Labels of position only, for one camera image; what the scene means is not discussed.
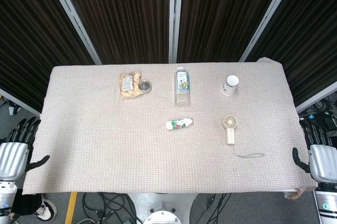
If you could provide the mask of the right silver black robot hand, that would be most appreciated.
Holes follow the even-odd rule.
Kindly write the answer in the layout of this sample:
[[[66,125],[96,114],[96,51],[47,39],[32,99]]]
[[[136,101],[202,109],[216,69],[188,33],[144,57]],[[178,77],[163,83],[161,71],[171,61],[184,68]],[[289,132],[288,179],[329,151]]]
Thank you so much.
[[[301,117],[309,162],[306,164],[299,158],[297,148],[292,149],[294,163],[311,174],[317,183],[336,184],[336,145],[326,128],[317,122]]]

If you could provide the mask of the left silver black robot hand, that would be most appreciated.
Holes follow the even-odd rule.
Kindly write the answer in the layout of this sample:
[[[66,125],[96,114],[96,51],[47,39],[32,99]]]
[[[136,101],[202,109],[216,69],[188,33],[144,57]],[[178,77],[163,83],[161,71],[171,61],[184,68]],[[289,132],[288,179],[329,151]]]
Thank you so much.
[[[33,143],[41,121],[36,117],[22,119],[1,139],[1,182],[15,182],[24,173],[44,165],[50,156],[31,162]]]

